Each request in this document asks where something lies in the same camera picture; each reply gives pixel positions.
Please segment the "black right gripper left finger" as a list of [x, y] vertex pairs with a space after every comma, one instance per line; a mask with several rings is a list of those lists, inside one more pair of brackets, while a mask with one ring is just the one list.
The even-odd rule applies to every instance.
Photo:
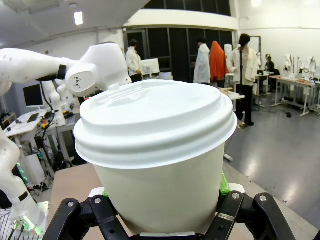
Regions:
[[82, 240], [90, 228], [98, 227], [105, 240], [128, 240], [130, 237], [117, 218], [109, 197], [98, 194], [79, 202], [64, 199], [55, 212], [44, 240]]

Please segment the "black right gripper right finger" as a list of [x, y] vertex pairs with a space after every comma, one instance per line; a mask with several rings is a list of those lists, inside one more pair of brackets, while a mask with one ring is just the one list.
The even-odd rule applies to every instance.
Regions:
[[208, 240], [227, 240], [235, 224], [244, 224], [255, 240], [294, 240], [295, 236], [274, 197], [247, 195], [222, 174], [217, 214], [207, 230]]

